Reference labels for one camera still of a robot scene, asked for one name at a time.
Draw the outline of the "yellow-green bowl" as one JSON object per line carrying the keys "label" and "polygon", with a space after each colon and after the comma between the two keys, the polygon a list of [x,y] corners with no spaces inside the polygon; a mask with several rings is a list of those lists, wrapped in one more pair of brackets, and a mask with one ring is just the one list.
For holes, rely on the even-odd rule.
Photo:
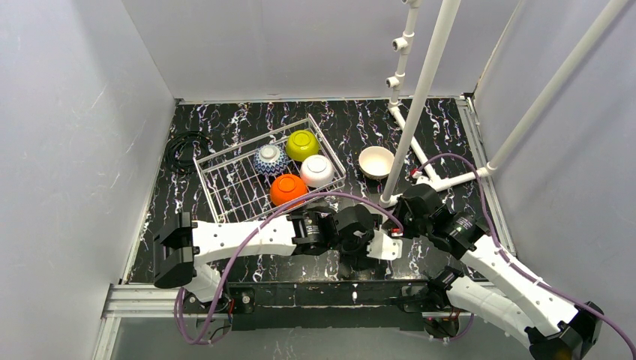
{"label": "yellow-green bowl", "polygon": [[309,130],[297,130],[286,141],[285,152],[292,160],[302,162],[312,155],[318,155],[320,144]]}

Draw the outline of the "red patterned bowl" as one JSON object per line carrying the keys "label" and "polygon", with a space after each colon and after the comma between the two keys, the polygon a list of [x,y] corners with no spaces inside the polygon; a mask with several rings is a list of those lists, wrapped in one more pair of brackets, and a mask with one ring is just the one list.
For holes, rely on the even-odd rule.
{"label": "red patterned bowl", "polygon": [[279,176],[286,171],[290,162],[287,153],[278,145],[263,145],[253,156],[256,173],[264,176]]}

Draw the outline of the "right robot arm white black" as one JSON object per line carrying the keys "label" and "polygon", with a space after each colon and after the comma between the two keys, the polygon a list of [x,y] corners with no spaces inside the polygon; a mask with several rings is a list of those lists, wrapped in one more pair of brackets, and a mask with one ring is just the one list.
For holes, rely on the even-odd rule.
{"label": "right robot arm white black", "polygon": [[534,273],[495,243],[484,220],[452,211],[432,187],[417,184],[406,190],[393,215],[403,224],[405,238],[424,236],[496,286],[486,289],[447,266],[413,298],[481,317],[516,338],[534,359],[582,359],[597,343],[599,307],[591,301],[576,305],[542,288]]}

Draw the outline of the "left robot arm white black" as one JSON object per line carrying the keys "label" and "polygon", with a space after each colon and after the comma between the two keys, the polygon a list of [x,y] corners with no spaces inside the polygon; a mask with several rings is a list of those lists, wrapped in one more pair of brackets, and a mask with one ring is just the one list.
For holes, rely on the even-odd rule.
{"label": "left robot arm white black", "polygon": [[210,263],[232,256],[318,256],[326,251],[378,259],[390,238],[381,232],[363,205],[342,211],[326,207],[298,208],[269,223],[211,223],[177,214],[153,238],[153,284],[159,289],[184,287],[201,302],[210,302],[221,273]]}

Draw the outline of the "white bowl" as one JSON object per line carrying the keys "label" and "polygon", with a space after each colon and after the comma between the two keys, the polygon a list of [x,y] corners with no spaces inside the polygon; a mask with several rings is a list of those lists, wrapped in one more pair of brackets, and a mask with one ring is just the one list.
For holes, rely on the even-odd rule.
{"label": "white bowl", "polygon": [[328,185],[335,176],[332,162],[323,155],[315,154],[307,157],[301,164],[300,178],[310,188],[321,188]]}

